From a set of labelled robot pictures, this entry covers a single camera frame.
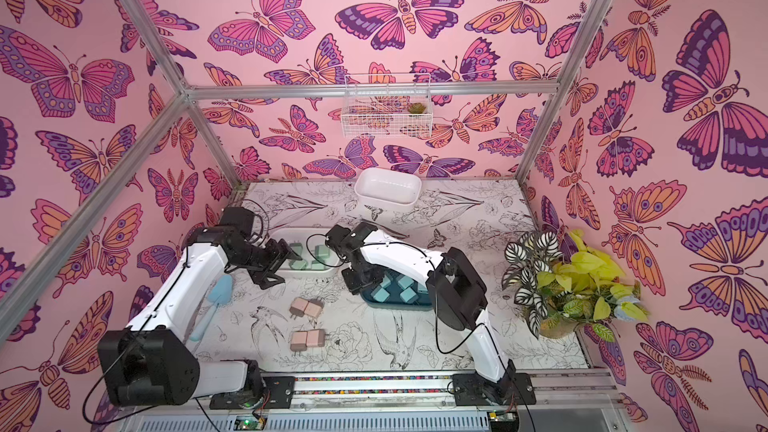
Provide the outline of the dark teal storage box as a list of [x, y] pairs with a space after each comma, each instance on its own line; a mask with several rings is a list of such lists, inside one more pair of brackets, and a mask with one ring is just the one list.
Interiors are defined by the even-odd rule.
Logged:
[[[419, 294], [418, 300], [413, 304], [406, 304], [403, 303], [402, 300], [399, 297], [400, 292], [402, 289], [399, 287], [399, 285], [391, 285], [390, 280], [388, 278], [388, 275], [390, 273], [398, 274], [400, 276], [405, 276], [403, 274], [399, 274], [396, 272], [386, 272], [385, 276], [383, 278], [383, 281], [379, 286], [384, 287], [388, 290], [390, 293], [389, 299], [385, 303], [378, 303], [375, 302], [371, 297], [371, 292], [375, 288], [370, 288], [368, 290], [364, 290], [360, 293], [361, 298], [371, 307], [374, 308], [384, 308], [384, 309], [393, 309], [393, 310], [415, 310], [415, 311], [424, 311], [424, 310], [431, 310], [433, 305], [432, 301], [430, 299], [429, 293], [427, 295], [425, 294]], [[417, 284], [419, 282], [416, 282], [416, 284], [412, 287], [417, 291]]]

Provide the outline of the white storage box front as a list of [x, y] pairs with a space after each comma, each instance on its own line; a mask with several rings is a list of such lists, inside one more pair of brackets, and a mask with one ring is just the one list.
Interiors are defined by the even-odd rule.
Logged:
[[283, 278], [320, 279], [331, 277], [340, 264], [339, 257], [326, 246], [326, 229], [316, 227], [284, 227], [271, 236], [283, 240], [300, 257], [287, 259], [278, 269]]

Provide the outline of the white storage box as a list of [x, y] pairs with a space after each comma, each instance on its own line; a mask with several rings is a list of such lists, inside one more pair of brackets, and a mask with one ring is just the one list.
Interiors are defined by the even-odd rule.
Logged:
[[316, 227], [284, 227], [271, 236], [283, 240], [300, 257], [287, 259], [278, 269], [283, 278], [320, 279], [331, 277], [340, 264], [339, 257], [326, 246], [326, 229]]
[[365, 206], [399, 213], [412, 211], [421, 195], [422, 180], [408, 173], [368, 168], [354, 184], [354, 192]]

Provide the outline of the pink plug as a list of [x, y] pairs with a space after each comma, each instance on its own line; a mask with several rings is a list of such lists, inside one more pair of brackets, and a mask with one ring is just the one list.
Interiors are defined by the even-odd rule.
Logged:
[[291, 334], [289, 348], [293, 352], [303, 352], [308, 348], [308, 332], [304, 330], [294, 331]]
[[309, 302], [301, 297], [296, 297], [289, 306], [289, 315], [292, 318], [300, 318], [305, 316], [305, 310]]
[[326, 331], [324, 329], [312, 329], [306, 334], [306, 346], [308, 348], [322, 348], [326, 342]]
[[312, 320], [316, 320], [322, 314], [324, 305], [321, 301], [309, 300], [304, 307], [304, 315]]

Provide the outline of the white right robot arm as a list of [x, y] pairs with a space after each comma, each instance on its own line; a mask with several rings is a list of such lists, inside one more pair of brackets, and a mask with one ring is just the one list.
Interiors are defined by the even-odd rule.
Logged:
[[466, 254], [451, 247], [439, 252], [399, 241], [377, 226], [333, 226], [325, 244], [341, 260], [348, 291], [361, 295], [397, 273], [426, 288], [437, 323], [466, 335], [458, 344], [472, 357], [487, 400], [511, 403], [516, 368], [504, 353], [487, 310], [487, 286]]

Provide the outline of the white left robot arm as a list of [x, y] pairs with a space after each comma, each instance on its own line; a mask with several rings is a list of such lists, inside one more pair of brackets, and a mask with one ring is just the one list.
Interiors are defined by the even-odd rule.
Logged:
[[243, 269], [254, 285], [268, 289], [283, 283], [277, 274], [283, 263], [298, 259], [283, 239], [256, 244], [256, 218], [247, 208], [227, 207], [218, 224], [195, 230], [157, 294], [124, 328], [100, 339], [97, 352], [113, 406], [178, 406], [221, 394], [240, 406], [262, 399], [256, 362], [201, 362], [186, 345], [198, 306], [229, 270]]

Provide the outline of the small green succulent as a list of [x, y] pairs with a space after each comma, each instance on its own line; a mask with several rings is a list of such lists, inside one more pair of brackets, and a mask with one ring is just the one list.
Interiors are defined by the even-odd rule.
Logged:
[[428, 111], [428, 106], [423, 102], [410, 103], [407, 107], [409, 115], [423, 115]]

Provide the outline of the potted green plant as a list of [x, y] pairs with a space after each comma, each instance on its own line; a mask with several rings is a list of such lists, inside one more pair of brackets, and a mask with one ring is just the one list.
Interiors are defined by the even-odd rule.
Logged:
[[640, 284], [605, 252], [586, 245], [579, 233], [526, 232], [506, 245], [501, 287], [512, 291], [529, 332], [555, 339], [586, 327], [613, 342], [616, 320], [644, 322]]

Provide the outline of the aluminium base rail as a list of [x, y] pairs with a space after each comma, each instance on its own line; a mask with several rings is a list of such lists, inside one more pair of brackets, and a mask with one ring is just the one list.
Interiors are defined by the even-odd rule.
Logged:
[[493, 404], [461, 371], [275, 373], [266, 405], [159, 407], [120, 431], [630, 431], [613, 379], [597, 370], [523, 372], [511, 405]]

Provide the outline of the aluminium frame top bar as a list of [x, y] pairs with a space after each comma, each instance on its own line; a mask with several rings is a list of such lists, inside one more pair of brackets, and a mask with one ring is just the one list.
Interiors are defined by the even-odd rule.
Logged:
[[194, 87], [186, 90], [192, 100], [219, 100], [228, 98], [332, 98], [346, 94], [360, 95], [479, 95], [479, 94], [554, 94], [556, 80], [441, 82], [441, 83], [389, 83], [389, 84], [334, 84], [334, 85], [259, 85], [233, 87]]

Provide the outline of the aluminium frame post left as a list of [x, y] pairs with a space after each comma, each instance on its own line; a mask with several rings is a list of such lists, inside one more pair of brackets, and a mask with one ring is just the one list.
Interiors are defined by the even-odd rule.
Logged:
[[145, 10], [141, 0], [119, 0], [125, 12], [129, 15], [139, 35], [144, 40], [146, 49], [150, 51], [157, 61], [157, 66], [162, 72], [172, 89], [174, 98], [181, 101], [183, 112], [186, 112], [195, 123], [199, 136], [204, 139], [209, 152], [215, 159], [220, 171], [226, 176], [230, 184], [236, 188], [240, 183], [228, 154], [212, 130], [211, 124], [205, 118], [199, 104], [192, 98], [192, 88], [188, 84], [184, 74], [177, 67], [176, 62], [157, 31], [157, 27]]

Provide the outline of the aluminium frame post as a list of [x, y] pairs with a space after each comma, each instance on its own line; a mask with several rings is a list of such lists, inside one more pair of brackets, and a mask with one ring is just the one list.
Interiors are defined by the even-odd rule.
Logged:
[[209, 152], [215, 159], [220, 171], [226, 176], [230, 184], [236, 188], [240, 183], [228, 154], [212, 130], [211, 124], [205, 118], [199, 104], [192, 98], [192, 88], [188, 84], [184, 74], [177, 67], [176, 62], [157, 31], [157, 27], [145, 10], [141, 0], [119, 0], [125, 12], [129, 15], [139, 35], [144, 40], [146, 49], [150, 51], [157, 61], [157, 66], [162, 72], [172, 89], [174, 98], [181, 101], [183, 112], [186, 112], [195, 123], [199, 136], [204, 139]]
[[591, 0], [587, 13], [582, 20], [574, 43], [570, 52], [563, 62], [563, 67], [558, 76], [558, 87], [555, 93], [551, 94], [545, 103], [545, 107], [539, 116], [539, 120], [534, 129], [533, 135], [529, 141], [525, 153], [520, 161], [516, 180], [523, 184], [527, 174], [535, 162], [535, 155], [540, 150], [543, 142], [550, 130], [550, 127], [557, 118], [562, 105], [565, 103], [570, 86], [575, 81], [576, 75], [581, 69], [582, 60], [596, 36], [603, 19], [607, 16], [609, 8], [614, 0]]

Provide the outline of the aluminium frame left beam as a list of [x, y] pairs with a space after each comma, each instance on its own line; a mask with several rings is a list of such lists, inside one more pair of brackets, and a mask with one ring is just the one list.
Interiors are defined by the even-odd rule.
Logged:
[[28, 309], [40, 298], [67, 258], [119, 196], [172, 123], [186, 111], [187, 97], [179, 93], [139, 136], [107, 178], [65, 223], [51, 242], [28, 264], [24, 274], [1, 300], [1, 340], [6, 341]]

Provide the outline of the aluminium frame post right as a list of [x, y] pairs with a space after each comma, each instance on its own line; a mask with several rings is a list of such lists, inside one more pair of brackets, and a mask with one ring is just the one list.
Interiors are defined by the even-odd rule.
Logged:
[[516, 180], [523, 184], [527, 174], [535, 162], [535, 155], [540, 150], [543, 142], [550, 130], [550, 127], [557, 118], [562, 105], [565, 103], [570, 86], [575, 81], [576, 75], [581, 69], [582, 60], [596, 36], [603, 19], [607, 16], [609, 8], [614, 0], [591, 0], [587, 13], [582, 20], [574, 43], [570, 52], [563, 62], [563, 67], [558, 76], [558, 87], [555, 93], [551, 94], [545, 103], [545, 107], [539, 116], [539, 120], [534, 129], [533, 135], [529, 141], [525, 153], [520, 161]]

